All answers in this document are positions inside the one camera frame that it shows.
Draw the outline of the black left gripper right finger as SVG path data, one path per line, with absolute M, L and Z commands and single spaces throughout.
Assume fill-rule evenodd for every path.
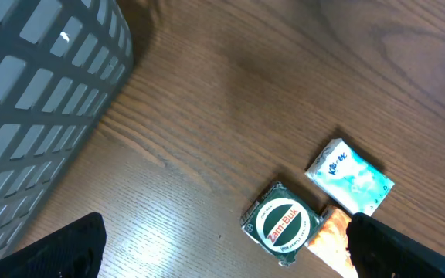
M 444 277 L 445 256 L 358 212 L 346 229 L 360 277 Z

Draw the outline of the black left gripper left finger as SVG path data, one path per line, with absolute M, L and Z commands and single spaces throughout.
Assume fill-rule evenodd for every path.
M 96 278 L 106 240 L 102 215 L 91 212 L 1 259 L 0 278 Z

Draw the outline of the orange Kleenex tissue pack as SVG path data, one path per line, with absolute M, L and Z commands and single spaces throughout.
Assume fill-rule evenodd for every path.
M 329 205 L 323 222 L 307 248 L 344 278 L 358 278 L 348 248 L 346 229 L 352 218 L 340 208 Z

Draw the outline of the teal Kleenex tissue pack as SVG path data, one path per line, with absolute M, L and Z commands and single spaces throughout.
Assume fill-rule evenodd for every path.
M 328 143 L 305 175 L 353 215 L 371 216 L 395 185 L 341 138 Z

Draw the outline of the dark green round-logo packet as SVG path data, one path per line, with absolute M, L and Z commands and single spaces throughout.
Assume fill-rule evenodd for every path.
M 281 266 L 295 262 L 323 218 L 281 181 L 274 181 L 240 218 L 241 229 Z

